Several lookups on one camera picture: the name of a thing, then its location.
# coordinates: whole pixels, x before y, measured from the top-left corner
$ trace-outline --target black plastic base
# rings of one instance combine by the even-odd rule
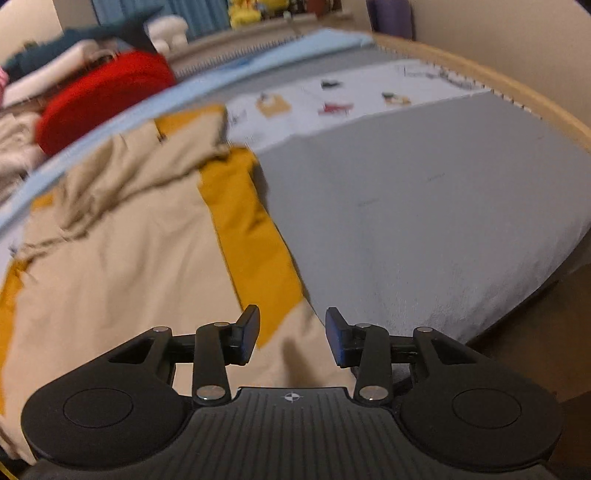
[[[556,480],[541,465],[467,472],[421,452],[382,407],[342,388],[243,388],[224,406],[200,408],[184,432],[143,462],[76,471],[42,460],[22,480]]]

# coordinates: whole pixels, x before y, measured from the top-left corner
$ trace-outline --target yellow plush toy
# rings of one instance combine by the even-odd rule
[[[233,0],[228,15],[234,30],[261,21],[261,12],[256,9],[256,2],[251,0]]]

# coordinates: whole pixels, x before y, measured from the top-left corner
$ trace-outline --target beige blanket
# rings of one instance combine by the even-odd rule
[[[27,398],[44,384],[155,326],[176,335],[241,313],[198,167],[223,157],[225,116],[209,113],[162,141],[153,122],[117,135],[61,181],[52,206],[31,215],[4,367],[0,443],[34,459],[20,429]],[[190,365],[175,388],[190,392]],[[322,324],[302,300],[230,385],[343,385]]]

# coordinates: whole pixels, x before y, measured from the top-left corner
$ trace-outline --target red cushion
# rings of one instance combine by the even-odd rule
[[[126,108],[175,84],[162,55],[132,51],[72,83],[47,105],[35,139],[55,155]]]

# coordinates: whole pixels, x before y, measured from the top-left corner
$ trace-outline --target beige wall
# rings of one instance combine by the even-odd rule
[[[591,16],[575,0],[411,0],[417,40],[493,67],[591,125]]]
[[[0,9],[0,61],[27,40],[46,41],[61,33],[51,0],[11,0]]]
[[[0,62],[25,41],[51,40],[66,27],[95,23],[92,0],[11,0],[0,9]]]
[[[53,5],[62,28],[81,28],[97,24],[92,0],[53,0]]]

